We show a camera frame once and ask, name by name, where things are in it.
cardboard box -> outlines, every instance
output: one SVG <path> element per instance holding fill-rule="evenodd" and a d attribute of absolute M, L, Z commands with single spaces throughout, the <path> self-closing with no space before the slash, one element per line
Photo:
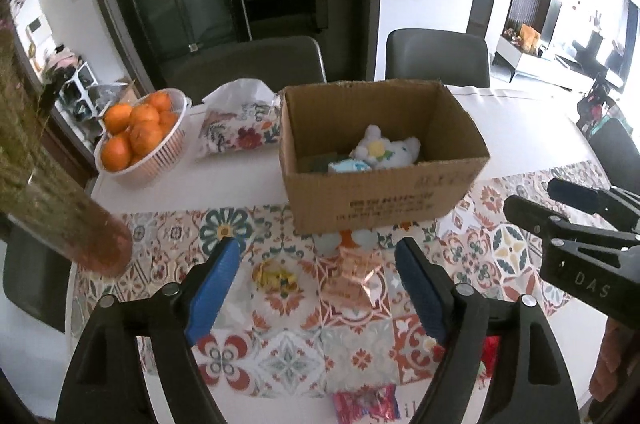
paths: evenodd
<path fill-rule="evenodd" d="M 285 88 L 283 96 L 280 166 L 299 234 L 444 216 L 490 157 L 469 114 L 436 81 L 306 84 Z M 420 139 L 418 163 L 359 173 L 310 171 L 316 156 L 348 155 L 369 124 L 392 141 Z"/>

floral tissue box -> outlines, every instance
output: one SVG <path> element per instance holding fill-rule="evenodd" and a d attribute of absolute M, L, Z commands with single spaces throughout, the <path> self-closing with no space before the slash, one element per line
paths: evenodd
<path fill-rule="evenodd" d="M 199 158 L 255 149 L 280 138 L 280 109 L 266 102 L 243 104 L 236 112 L 209 110 L 198 136 Z"/>

fruit basket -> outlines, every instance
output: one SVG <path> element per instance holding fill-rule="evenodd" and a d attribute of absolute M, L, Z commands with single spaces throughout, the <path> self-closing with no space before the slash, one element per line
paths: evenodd
<path fill-rule="evenodd" d="M 177 115 L 177 120 L 164 139 L 162 139 L 162 142 L 153 151 L 126 169 L 111 172 L 105 169 L 102 164 L 101 154 L 104 144 L 114 136 L 105 133 L 95 147 L 95 165 L 98 171 L 113 177 L 125 187 L 139 188 L 151 184 L 162 173 L 174 168 L 189 144 L 191 99 L 175 88 L 166 88 L 161 91 L 166 92 L 171 99 L 170 111 Z M 145 103 L 150 95 L 142 97 L 133 106 L 136 107 Z"/>

white plush toy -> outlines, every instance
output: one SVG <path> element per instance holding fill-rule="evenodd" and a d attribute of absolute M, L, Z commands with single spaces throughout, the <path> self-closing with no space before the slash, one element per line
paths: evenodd
<path fill-rule="evenodd" d="M 420 141 L 415 137 L 391 142 L 382 137 L 380 128 L 367 126 L 364 139 L 351 152 L 351 158 L 364 160 L 373 169 L 402 168 L 418 159 Z"/>

mandarin orange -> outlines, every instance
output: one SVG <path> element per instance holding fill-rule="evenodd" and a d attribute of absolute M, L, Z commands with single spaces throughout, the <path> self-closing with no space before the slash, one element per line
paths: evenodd
<path fill-rule="evenodd" d="M 156 149 L 164 139 L 162 128 L 157 122 L 146 120 L 137 123 L 129 134 L 131 147 L 136 155 L 145 157 Z"/>
<path fill-rule="evenodd" d="M 146 104 L 146 102 L 134 106 L 129 115 L 129 126 L 133 128 L 140 122 L 146 121 L 152 121 L 157 124 L 160 122 L 160 114 L 151 104 Z"/>
<path fill-rule="evenodd" d="M 158 112 L 168 112 L 171 110 L 171 97 L 167 92 L 159 90 L 146 98 L 146 104 L 150 104 Z"/>
<path fill-rule="evenodd" d="M 114 104 L 104 114 L 104 127 L 112 135 L 117 135 L 127 129 L 132 107 L 130 104 Z"/>
<path fill-rule="evenodd" d="M 111 137 L 102 146 L 100 160 L 107 171 L 115 173 L 129 166 L 132 157 L 131 145 L 126 133 Z"/>
<path fill-rule="evenodd" d="M 162 133 L 164 134 L 165 137 L 169 135 L 171 128 L 174 127 L 177 120 L 178 120 L 178 114 L 174 114 L 174 112 L 160 113 L 160 128 L 162 128 Z"/>

